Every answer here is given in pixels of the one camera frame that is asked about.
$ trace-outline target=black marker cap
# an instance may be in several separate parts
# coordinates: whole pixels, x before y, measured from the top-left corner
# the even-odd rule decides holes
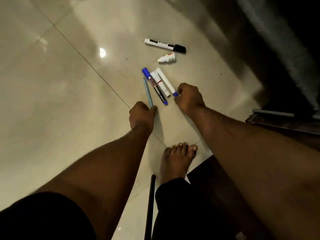
[[[186,47],[181,46],[181,45],[178,45],[178,44],[175,44],[175,45],[174,45],[173,51],[175,51],[175,52],[181,52],[181,53],[186,53],[186,52],[187,52]]]

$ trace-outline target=bare foot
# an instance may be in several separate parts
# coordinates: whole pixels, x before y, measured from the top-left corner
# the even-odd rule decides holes
[[[168,147],[162,156],[160,174],[161,184],[176,178],[185,178],[192,159],[197,153],[196,145],[188,146],[188,143],[179,143]]]

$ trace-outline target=blue marker cap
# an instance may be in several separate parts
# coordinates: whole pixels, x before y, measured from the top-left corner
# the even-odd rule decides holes
[[[149,80],[150,72],[148,71],[148,69],[145,67],[142,69],[143,74],[146,76],[146,78]]]

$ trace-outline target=person's right arm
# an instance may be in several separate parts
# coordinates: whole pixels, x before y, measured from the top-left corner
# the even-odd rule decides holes
[[[278,239],[320,239],[320,153],[205,106],[182,83],[176,104],[197,126],[238,190]]]

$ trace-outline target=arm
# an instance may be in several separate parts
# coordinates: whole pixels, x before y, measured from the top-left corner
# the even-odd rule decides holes
[[[197,87],[178,92],[177,105],[274,236],[319,239],[320,153],[207,108]]]
[[[138,102],[130,110],[132,130],[86,154],[38,189],[73,200],[86,213],[97,239],[111,239],[133,187],[156,107]]]

